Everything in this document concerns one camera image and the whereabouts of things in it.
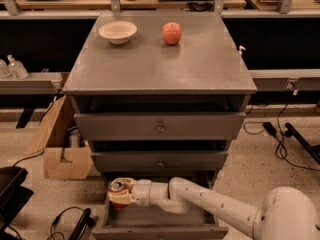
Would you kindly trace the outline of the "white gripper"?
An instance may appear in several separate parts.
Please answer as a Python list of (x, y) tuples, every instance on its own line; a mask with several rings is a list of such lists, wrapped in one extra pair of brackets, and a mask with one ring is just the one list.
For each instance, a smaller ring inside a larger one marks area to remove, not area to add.
[(133, 178), (125, 178), (125, 185), (128, 189), (131, 189), (131, 194), (128, 192), (115, 193), (109, 192), (109, 200), (116, 204), (129, 205), (131, 202), (138, 206), (149, 206), (150, 205), (150, 190), (151, 180), (138, 180)]

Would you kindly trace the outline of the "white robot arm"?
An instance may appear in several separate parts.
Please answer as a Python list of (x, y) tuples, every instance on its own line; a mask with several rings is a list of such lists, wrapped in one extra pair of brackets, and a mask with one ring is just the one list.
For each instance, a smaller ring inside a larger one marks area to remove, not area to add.
[(252, 240), (320, 240), (316, 206), (292, 187), (273, 189), (256, 207), (181, 177), (167, 183), (116, 178), (110, 184), (108, 198), (120, 206), (156, 205), (175, 214), (185, 214), (190, 205), (195, 205)]

